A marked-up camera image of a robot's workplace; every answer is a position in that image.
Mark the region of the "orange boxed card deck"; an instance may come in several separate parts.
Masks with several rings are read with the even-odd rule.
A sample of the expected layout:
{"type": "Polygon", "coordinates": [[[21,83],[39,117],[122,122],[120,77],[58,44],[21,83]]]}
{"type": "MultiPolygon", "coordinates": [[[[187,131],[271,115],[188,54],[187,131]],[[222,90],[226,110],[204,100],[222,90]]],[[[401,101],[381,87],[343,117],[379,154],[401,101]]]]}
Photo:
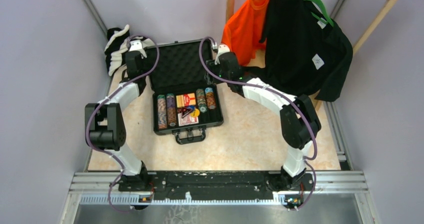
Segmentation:
{"type": "Polygon", "coordinates": [[[195,106],[197,104],[196,94],[195,93],[184,93],[179,94],[175,97],[176,107],[183,108],[188,106],[195,106]]]}

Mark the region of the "black poker set case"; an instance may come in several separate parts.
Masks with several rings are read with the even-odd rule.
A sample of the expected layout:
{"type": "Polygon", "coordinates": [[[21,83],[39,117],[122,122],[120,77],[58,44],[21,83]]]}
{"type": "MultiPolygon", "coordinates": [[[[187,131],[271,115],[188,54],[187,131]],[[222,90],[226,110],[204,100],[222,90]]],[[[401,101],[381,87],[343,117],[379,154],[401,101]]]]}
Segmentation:
{"type": "Polygon", "coordinates": [[[150,86],[153,91],[153,131],[157,135],[173,134],[178,144],[184,145],[201,142],[206,138],[206,128],[220,126],[224,122],[220,99],[216,84],[207,84],[205,80],[206,70],[203,63],[213,60],[212,42],[207,39],[191,40],[150,46],[145,49],[147,55],[142,60],[145,68],[154,70],[149,74],[150,86]],[[177,107],[176,96],[181,94],[195,93],[197,89],[213,88],[216,101],[215,109],[198,116],[199,123],[179,126],[178,113],[181,107],[177,107]],[[176,107],[176,126],[171,127],[167,123],[166,129],[158,129],[158,95],[174,94],[176,107]]]}

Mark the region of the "yellow big blind button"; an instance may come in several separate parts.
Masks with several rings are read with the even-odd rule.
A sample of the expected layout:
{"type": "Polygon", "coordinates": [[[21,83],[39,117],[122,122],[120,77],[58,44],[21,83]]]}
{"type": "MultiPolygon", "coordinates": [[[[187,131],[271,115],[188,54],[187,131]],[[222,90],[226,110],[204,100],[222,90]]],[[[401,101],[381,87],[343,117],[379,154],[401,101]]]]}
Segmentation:
{"type": "Polygon", "coordinates": [[[190,115],[194,118],[197,118],[200,115],[200,113],[201,113],[200,110],[198,108],[195,108],[190,115]]]}

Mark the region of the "black red triangle token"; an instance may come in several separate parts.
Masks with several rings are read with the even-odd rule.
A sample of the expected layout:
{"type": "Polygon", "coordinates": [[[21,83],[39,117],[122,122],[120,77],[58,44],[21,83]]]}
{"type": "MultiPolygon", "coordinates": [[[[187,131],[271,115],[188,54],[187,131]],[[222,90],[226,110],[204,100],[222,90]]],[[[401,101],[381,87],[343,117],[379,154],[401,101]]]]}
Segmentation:
{"type": "Polygon", "coordinates": [[[189,114],[195,111],[195,106],[189,105],[189,106],[181,107],[180,109],[181,109],[181,117],[185,118],[186,116],[188,116],[189,114]]]}

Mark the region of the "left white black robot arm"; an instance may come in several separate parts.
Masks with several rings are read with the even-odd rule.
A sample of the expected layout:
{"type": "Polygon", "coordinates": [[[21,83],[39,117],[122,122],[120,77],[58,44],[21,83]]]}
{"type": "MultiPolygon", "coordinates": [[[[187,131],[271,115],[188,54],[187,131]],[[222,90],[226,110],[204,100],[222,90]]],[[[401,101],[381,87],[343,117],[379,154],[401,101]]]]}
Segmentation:
{"type": "Polygon", "coordinates": [[[150,39],[128,38],[125,61],[127,78],[104,99],[85,106],[85,141],[97,152],[108,155],[120,167],[115,180],[119,184],[131,184],[138,191],[149,187],[150,177],[143,161],[136,157],[127,144],[127,131],[123,111],[136,100],[146,88],[146,70],[142,60],[147,57],[145,48],[155,45],[150,39]]]}

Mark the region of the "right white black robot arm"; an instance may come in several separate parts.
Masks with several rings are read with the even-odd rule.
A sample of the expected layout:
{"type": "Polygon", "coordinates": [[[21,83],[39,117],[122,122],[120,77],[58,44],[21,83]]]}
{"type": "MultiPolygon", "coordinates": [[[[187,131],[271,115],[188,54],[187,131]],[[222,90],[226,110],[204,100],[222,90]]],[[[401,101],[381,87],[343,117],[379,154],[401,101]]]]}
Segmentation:
{"type": "Polygon", "coordinates": [[[287,190],[301,184],[307,161],[318,155],[317,134],[322,125],[307,95],[286,94],[246,73],[238,64],[234,52],[225,44],[212,42],[216,54],[213,61],[203,63],[209,76],[224,82],[232,92],[252,100],[279,116],[281,133],[288,144],[287,157],[282,165],[281,183],[287,190]]]}

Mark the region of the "black white striped cloth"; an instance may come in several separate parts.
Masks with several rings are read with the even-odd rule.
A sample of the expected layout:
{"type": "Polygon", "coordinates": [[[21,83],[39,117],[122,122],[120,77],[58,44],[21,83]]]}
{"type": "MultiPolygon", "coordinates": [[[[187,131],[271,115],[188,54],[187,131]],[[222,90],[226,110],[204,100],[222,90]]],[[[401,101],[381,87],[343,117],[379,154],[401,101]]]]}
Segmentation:
{"type": "Polygon", "coordinates": [[[130,25],[126,24],[123,28],[113,27],[106,32],[107,44],[104,48],[105,64],[107,74],[112,77],[116,70],[123,66],[125,53],[129,51],[140,51],[144,57],[146,47],[154,46],[154,42],[143,35],[131,35],[130,25]]]}

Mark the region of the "orange t-shirt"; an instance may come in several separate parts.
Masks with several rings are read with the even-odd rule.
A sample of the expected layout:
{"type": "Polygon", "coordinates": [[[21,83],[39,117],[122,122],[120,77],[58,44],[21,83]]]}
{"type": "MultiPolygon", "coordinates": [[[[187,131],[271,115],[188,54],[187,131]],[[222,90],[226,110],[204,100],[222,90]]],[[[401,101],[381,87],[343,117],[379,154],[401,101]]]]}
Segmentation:
{"type": "Polygon", "coordinates": [[[266,49],[266,43],[260,43],[260,39],[269,1],[246,0],[223,28],[221,43],[235,53],[241,66],[247,66],[258,50],[266,49]]]}

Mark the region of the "purple black chip stack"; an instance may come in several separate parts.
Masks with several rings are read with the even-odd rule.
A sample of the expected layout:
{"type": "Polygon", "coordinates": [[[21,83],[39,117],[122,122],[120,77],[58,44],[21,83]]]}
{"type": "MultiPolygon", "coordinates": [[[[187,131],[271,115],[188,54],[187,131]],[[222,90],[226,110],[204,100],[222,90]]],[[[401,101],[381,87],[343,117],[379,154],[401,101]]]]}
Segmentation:
{"type": "Polygon", "coordinates": [[[167,110],[167,123],[170,127],[177,125],[177,114],[175,105],[175,95],[168,93],[166,95],[166,110],[167,110]]]}

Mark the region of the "blue orange chip stack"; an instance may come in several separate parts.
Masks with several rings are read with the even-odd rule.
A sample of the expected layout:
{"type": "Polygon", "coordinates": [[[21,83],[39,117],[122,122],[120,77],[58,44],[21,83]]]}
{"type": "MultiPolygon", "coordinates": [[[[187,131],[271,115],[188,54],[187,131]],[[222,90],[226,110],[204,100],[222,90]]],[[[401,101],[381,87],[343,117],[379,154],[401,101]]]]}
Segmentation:
{"type": "Polygon", "coordinates": [[[157,125],[159,130],[168,126],[166,96],[163,94],[157,96],[157,125]]]}

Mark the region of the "red playing card deck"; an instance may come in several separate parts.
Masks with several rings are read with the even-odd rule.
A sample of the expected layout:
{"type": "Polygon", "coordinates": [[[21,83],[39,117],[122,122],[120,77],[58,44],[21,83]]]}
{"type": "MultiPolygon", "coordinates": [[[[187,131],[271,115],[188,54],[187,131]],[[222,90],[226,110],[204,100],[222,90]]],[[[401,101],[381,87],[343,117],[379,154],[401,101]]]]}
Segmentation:
{"type": "Polygon", "coordinates": [[[195,125],[199,123],[199,118],[198,117],[193,117],[190,114],[188,114],[187,116],[183,117],[182,113],[178,113],[177,114],[177,120],[178,120],[178,125],[180,127],[182,126],[188,126],[188,125],[195,125]]]}

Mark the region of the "black t-shirt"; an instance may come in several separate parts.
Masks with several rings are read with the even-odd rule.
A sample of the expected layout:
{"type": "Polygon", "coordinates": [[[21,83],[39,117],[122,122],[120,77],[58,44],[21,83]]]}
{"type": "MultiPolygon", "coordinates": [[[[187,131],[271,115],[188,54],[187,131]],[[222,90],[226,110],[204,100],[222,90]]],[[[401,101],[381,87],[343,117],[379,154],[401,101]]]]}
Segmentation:
{"type": "Polygon", "coordinates": [[[353,47],[334,21],[308,0],[269,0],[262,28],[265,67],[246,67],[290,95],[334,102],[342,92],[353,47]]]}

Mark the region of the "green clothes hanger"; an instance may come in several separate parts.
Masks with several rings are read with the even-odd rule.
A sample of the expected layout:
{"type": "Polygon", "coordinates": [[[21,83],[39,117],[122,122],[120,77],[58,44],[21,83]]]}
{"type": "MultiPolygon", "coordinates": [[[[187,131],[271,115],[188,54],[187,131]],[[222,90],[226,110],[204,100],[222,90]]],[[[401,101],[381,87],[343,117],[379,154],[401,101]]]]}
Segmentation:
{"type": "Polygon", "coordinates": [[[333,20],[330,18],[330,16],[327,13],[327,10],[325,8],[324,3],[321,0],[304,0],[304,1],[309,1],[312,2],[313,4],[315,4],[318,9],[320,10],[322,16],[324,17],[324,19],[326,20],[326,22],[328,24],[330,24],[332,27],[334,27],[334,22],[333,20]]]}

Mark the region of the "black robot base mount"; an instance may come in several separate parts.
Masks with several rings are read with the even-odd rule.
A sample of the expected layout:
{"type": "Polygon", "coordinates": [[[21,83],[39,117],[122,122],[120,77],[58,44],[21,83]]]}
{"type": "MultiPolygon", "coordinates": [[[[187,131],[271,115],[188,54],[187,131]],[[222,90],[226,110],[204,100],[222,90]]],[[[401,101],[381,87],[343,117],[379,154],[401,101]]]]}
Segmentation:
{"type": "Polygon", "coordinates": [[[289,183],[280,171],[151,171],[148,184],[118,184],[121,192],[153,191],[155,201],[262,201],[274,192],[310,191],[313,176],[305,173],[289,183]]]}

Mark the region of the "aluminium frame rail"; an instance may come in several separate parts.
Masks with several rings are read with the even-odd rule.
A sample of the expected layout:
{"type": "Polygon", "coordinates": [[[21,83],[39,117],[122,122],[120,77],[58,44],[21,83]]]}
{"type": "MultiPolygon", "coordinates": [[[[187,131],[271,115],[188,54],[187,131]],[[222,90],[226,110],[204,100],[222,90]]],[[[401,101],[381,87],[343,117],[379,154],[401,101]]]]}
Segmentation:
{"type": "Polygon", "coordinates": [[[370,190],[362,171],[307,171],[286,187],[279,171],[151,171],[147,184],[114,183],[114,171],[74,174],[62,224],[75,222],[79,206],[104,205],[108,210],[141,206],[276,206],[282,211],[336,209],[336,198],[352,197],[363,224],[377,224],[370,190]]]}

